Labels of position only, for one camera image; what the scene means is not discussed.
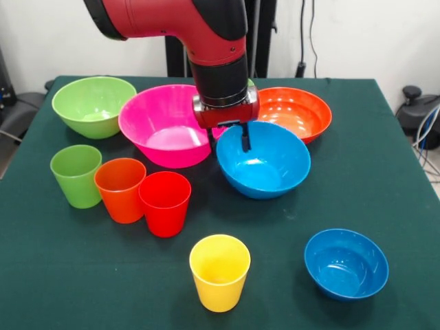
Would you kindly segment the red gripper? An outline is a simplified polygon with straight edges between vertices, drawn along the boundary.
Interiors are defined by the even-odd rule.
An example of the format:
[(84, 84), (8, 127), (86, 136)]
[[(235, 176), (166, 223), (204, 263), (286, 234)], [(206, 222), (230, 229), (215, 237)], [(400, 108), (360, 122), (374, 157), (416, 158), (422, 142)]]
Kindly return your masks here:
[(241, 143), (244, 152), (251, 150), (248, 123), (259, 116), (259, 92), (255, 85), (247, 87), (245, 99), (231, 107), (214, 108), (205, 105), (199, 95), (192, 97), (192, 108), (198, 125), (206, 129), (211, 151), (216, 150), (212, 128), (241, 124)]

